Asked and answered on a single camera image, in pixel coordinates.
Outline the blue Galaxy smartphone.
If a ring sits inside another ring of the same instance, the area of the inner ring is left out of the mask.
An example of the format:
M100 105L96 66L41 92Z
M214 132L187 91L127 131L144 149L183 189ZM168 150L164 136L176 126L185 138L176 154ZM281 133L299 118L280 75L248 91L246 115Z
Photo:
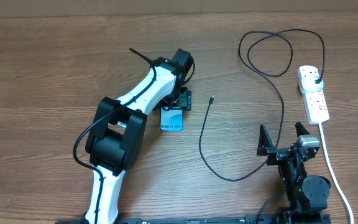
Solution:
M183 130L183 111L168 110L162 108L160 111L160 130L161 131L182 131Z

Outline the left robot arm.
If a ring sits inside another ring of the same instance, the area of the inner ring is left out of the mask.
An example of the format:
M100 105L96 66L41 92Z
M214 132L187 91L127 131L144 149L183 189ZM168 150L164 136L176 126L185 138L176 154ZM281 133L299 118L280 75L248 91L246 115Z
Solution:
M146 77L130 92L114 100L104 97L94 120L73 147L87 138L85 151L94 181L88 211L80 223L115 223L125 173L134 165L142 147L147 117L154 110L182 115L191 110L191 91L185 87L195 71L191 54L178 49L171 59L151 60Z

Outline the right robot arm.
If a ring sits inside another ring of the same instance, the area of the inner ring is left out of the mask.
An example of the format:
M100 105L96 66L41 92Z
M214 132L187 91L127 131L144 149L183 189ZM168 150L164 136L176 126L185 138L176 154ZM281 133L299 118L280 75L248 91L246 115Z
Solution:
M283 179L288 207L282 208L269 223L330 223L323 215L328 207L330 181L319 175L308 175L304 163L315 157L320 148L319 139L300 123L295 123L297 139L288 148L277 148L260 125L258 156L266 156L268 166L277 166Z

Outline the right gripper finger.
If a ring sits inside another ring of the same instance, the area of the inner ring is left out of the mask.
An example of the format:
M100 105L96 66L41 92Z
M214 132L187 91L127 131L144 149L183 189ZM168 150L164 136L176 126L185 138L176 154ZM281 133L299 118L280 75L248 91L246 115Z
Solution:
M296 122L295 123L295 129L296 129L296 134L298 137L303 136L303 135L309 135L310 133L306 130L306 128L302 125L301 122Z
M261 124L259 127L259 143L257 146L258 156L267 156L275 149L272 140L266 130L266 127Z

